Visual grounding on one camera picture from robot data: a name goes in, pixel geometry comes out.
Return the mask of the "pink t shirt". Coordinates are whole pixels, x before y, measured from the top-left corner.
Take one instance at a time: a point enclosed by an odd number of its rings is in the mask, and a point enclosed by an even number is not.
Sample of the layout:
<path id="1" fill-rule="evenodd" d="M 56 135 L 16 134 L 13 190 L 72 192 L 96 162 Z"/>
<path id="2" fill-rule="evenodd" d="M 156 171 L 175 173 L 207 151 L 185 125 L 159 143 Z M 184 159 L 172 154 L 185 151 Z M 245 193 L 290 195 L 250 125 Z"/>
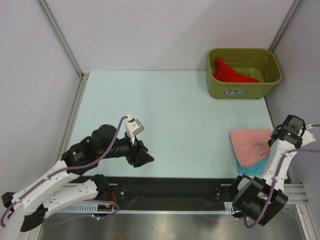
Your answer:
<path id="1" fill-rule="evenodd" d="M 270 154 L 268 141 L 271 134 L 269 128 L 238 129 L 229 133 L 232 149 L 241 167 L 250 167 Z"/>

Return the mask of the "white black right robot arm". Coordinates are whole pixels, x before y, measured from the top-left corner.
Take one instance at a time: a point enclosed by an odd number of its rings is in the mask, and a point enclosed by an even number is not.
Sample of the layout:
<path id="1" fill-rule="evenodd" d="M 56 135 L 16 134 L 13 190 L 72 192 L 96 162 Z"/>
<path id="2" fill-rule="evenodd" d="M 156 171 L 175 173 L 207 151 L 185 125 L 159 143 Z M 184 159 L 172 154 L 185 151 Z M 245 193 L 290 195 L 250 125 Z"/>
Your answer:
<path id="1" fill-rule="evenodd" d="M 294 156 L 315 141 L 305 121 L 289 114 L 273 130 L 241 129 L 229 133 L 236 163 L 251 168 L 266 163 L 262 174 L 238 175 L 230 187 L 233 208 L 243 214 L 244 225 L 266 225 L 288 202 L 285 176 Z"/>

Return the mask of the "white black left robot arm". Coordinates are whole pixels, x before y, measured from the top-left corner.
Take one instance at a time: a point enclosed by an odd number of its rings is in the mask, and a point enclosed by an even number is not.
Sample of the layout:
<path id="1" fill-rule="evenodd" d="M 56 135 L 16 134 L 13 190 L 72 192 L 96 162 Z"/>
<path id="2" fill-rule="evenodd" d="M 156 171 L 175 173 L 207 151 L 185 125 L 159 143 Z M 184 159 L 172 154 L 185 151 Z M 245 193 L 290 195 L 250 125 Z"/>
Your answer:
<path id="1" fill-rule="evenodd" d="M 154 158 L 148 153 L 144 143 L 137 139 L 144 126 L 133 119 L 126 123 L 125 128 L 124 137 L 119 139 L 118 128 L 109 124 L 101 125 L 90 136 L 72 145 L 33 184 L 20 192 L 4 193 L 1 200 L 8 210 L 6 216 L 10 218 L 15 211 L 22 209 L 23 216 L 14 225 L 23 233 L 35 229 L 55 212 L 75 203 L 106 200 L 113 193 L 107 178 L 102 174 L 94 175 L 71 190 L 58 190 L 96 168 L 102 159 L 124 157 L 135 168 L 153 162 Z"/>

